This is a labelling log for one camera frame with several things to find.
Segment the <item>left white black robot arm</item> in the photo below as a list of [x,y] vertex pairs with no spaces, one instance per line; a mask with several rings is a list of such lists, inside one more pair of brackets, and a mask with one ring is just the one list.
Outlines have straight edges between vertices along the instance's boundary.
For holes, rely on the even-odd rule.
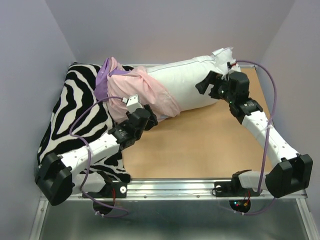
[[138,141],[143,131],[158,124],[148,104],[127,113],[128,119],[103,134],[97,140],[69,153],[48,154],[40,163],[35,183],[52,206],[57,206],[72,194],[80,192],[83,182],[79,173],[103,158],[109,158]]

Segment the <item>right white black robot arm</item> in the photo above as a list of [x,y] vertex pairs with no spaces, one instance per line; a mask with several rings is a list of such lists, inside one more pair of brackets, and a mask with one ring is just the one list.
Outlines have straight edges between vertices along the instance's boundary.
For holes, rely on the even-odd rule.
[[245,127],[263,148],[263,159],[268,158],[272,165],[270,172],[253,170],[238,171],[232,175],[231,192],[242,195],[248,189],[268,191],[273,197],[305,190],[309,187],[313,160],[308,154],[300,154],[291,147],[272,126],[261,105],[249,94],[250,81],[242,72],[222,75],[210,71],[195,85],[203,95],[209,86],[211,98],[224,100],[230,113]]

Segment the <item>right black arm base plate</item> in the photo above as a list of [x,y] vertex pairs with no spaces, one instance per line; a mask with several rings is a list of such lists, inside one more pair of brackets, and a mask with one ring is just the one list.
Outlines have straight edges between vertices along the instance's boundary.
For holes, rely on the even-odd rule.
[[233,184],[230,180],[216,181],[211,193],[218,198],[260,196],[252,188],[243,188],[240,184]]

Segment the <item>white pillow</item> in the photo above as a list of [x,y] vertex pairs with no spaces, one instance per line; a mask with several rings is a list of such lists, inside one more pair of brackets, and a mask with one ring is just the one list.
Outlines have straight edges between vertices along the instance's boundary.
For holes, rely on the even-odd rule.
[[213,51],[211,55],[148,67],[146,71],[170,92],[181,111],[187,111],[210,106],[217,102],[216,99],[209,96],[209,89],[205,94],[200,94],[196,89],[196,84],[204,80],[210,71],[226,75],[228,62],[235,62],[232,47],[220,48]]

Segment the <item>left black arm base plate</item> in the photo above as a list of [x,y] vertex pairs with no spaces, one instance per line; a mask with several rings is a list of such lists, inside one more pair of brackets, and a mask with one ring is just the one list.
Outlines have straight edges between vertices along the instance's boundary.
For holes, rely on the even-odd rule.
[[98,198],[125,199],[127,197],[127,184],[124,182],[106,183],[96,194]]

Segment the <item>purple pink princess pillowcase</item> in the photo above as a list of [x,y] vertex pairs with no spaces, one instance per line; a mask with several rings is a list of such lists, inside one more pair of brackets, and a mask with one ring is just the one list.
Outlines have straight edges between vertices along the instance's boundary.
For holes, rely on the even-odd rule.
[[132,70],[125,68],[114,57],[108,57],[95,79],[94,95],[97,100],[106,101],[109,114],[116,123],[124,121],[127,108],[114,97],[126,98],[138,95],[142,105],[148,104],[159,122],[173,118],[182,111],[169,90],[147,73],[147,69],[138,66]]

